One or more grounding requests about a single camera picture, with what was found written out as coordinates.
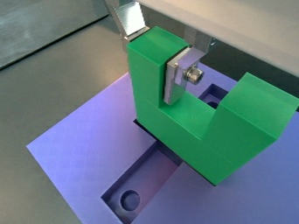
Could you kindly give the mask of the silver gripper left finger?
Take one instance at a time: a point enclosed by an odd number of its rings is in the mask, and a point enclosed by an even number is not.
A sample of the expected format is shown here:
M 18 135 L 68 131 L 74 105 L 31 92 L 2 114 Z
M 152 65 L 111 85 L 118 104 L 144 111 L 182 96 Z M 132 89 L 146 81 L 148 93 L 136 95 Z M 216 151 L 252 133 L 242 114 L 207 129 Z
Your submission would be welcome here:
M 140 3 L 136 0 L 104 0 L 108 13 L 116 22 L 123 49 L 148 30 Z

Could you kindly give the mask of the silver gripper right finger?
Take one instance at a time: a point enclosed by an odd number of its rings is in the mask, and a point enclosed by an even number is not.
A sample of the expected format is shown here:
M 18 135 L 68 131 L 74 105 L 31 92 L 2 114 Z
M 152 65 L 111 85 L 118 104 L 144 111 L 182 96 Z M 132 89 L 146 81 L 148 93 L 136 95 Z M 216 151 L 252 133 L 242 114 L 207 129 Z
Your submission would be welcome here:
M 198 68 L 202 57 L 215 44 L 215 38 L 191 28 L 184 29 L 183 39 L 191 44 L 167 62 L 163 101 L 174 105 L 183 96 L 187 84 L 198 85 L 204 72 Z

